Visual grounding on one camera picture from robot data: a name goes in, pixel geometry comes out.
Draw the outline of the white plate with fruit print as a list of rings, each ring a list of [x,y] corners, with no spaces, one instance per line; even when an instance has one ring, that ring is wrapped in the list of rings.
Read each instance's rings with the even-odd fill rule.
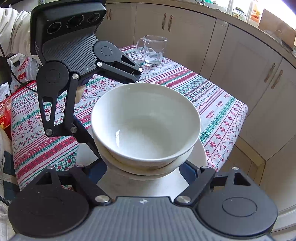
[[[118,196],[168,196],[173,200],[189,186],[190,179],[195,180],[195,176],[185,178],[181,174],[185,161],[197,167],[207,165],[205,149],[200,140],[187,153],[158,170],[126,166],[117,161],[99,140],[95,140],[95,146],[103,159],[103,167],[95,171],[93,182],[112,199]]]

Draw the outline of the large white bowl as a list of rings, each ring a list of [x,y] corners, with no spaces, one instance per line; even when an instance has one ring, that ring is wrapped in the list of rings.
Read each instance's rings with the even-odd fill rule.
[[[93,137],[118,161],[163,167],[195,146],[201,119],[179,92],[159,84],[132,83],[99,98],[91,127]]]

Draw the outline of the medium white bowl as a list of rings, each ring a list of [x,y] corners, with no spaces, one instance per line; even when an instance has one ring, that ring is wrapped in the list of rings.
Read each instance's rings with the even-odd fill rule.
[[[186,152],[182,156],[177,157],[174,161],[163,167],[160,167],[159,164],[149,164],[148,166],[141,167],[140,165],[133,163],[132,160],[129,159],[127,160],[127,164],[118,161],[114,158],[114,156],[112,156],[109,150],[100,142],[100,140],[97,137],[94,136],[93,138],[99,151],[99,154],[105,163],[109,162],[125,172],[143,176],[164,174],[167,171],[170,171],[174,165],[181,166],[191,155],[191,152],[195,148],[194,146],[188,152]]]

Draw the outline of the small white bowl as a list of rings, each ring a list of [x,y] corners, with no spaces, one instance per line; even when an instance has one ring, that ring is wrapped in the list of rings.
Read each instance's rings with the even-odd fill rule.
[[[132,180],[138,180],[138,181],[149,181],[149,180],[155,180],[158,178],[162,178],[168,174],[170,174],[171,172],[175,171],[175,169],[179,168],[179,166],[174,165],[170,171],[167,171],[164,174],[159,174],[159,175],[152,175],[152,176],[143,176],[143,175],[136,175],[136,174],[132,174],[132,173],[128,173],[125,172],[119,168],[117,168],[116,166],[114,166],[113,164],[107,162],[107,167],[110,168],[111,170],[113,170],[114,172],[118,173],[121,176],[124,176],[126,178],[130,178]]]

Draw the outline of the red white plastic bag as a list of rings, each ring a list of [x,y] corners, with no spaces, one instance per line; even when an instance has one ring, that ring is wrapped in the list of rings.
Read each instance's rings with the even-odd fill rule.
[[[8,64],[12,71],[11,93],[16,92],[22,83],[36,80],[39,65],[35,59],[23,54],[16,54],[8,60]]]

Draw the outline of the clear glass mug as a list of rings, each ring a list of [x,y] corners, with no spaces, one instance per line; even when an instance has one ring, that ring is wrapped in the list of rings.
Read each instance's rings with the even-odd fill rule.
[[[146,35],[138,39],[137,53],[150,66],[159,66],[162,62],[168,39],[161,36]]]

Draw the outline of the red snack package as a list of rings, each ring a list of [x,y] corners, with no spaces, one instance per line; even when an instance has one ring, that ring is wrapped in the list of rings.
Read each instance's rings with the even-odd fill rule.
[[[11,97],[1,101],[0,124],[3,130],[11,127]]]

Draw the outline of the patterned tablecloth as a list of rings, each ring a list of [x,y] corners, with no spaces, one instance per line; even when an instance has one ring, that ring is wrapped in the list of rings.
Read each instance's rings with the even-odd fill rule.
[[[181,64],[164,58],[144,65],[139,83],[121,84],[94,75],[74,116],[108,154],[140,171],[163,174],[203,145],[207,165],[220,170],[248,112],[247,105]],[[55,103],[40,102],[30,88],[12,95],[11,137],[20,189],[49,166],[57,171],[88,165],[72,135],[48,137],[44,122],[62,125],[67,93]]]

